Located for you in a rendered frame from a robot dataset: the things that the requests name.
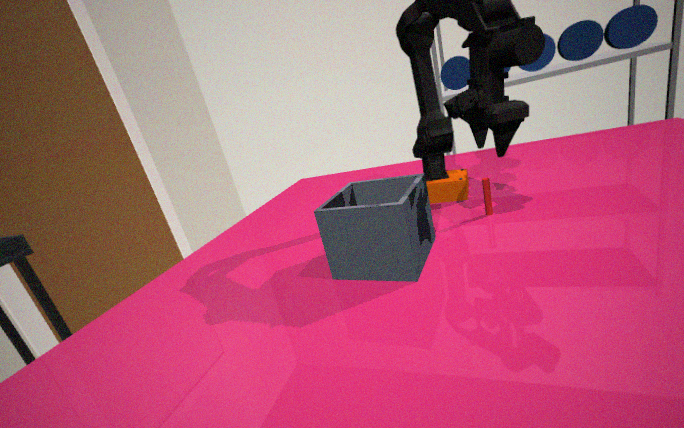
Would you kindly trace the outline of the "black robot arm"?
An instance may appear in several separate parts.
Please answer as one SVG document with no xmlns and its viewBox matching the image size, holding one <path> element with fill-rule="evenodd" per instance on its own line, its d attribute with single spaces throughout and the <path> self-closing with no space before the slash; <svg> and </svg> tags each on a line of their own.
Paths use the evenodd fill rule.
<svg viewBox="0 0 684 428">
<path fill-rule="evenodd" d="M 428 13 L 424 13 L 428 12 Z M 458 20 L 469 31 L 462 48 L 468 48 L 470 74 L 533 64 L 545 48 L 542 29 L 535 16 L 518 15 L 510 0 L 415 0 L 397 24 L 400 46 L 410 58 L 420 120 L 412 152 L 422 159 L 426 181 L 449 178 L 444 153 L 453 150 L 452 118 L 486 107 L 480 85 L 461 92 L 440 107 L 430 48 L 439 15 Z M 484 106 L 484 107 L 482 107 Z"/>
</svg>

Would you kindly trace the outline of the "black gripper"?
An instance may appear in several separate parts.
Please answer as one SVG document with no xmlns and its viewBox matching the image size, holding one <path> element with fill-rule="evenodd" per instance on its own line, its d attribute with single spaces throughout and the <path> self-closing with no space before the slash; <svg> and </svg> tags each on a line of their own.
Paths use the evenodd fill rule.
<svg viewBox="0 0 684 428">
<path fill-rule="evenodd" d="M 486 107 L 479 109 L 478 102 L 475 108 L 460 117 L 469 123 L 478 149 L 484 148 L 488 128 L 492 130 L 498 158 L 504 157 L 521 122 L 529 116 L 529 105 L 524 101 L 509 101 L 509 96 L 505 96 L 505 78 L 508 78 L 508 72 L 504 72 L 504 68 L 470 74 L 467 85 L 471 85 L 471 89 L 480 85 Z"/>
</svg>

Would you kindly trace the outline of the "red cylinder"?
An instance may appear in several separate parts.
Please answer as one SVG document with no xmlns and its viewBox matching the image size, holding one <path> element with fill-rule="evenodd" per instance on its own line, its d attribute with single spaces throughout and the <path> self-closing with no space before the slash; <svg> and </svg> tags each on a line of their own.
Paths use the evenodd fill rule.
<svg viewBox="0 0 684 428">
<path fill-rule="evenodd" d="M 483 192 L 484 192 L 486 215 L 493 215 L 489 178 L 483 178 L 482 183 L 483 183 Z"/>
</svg>

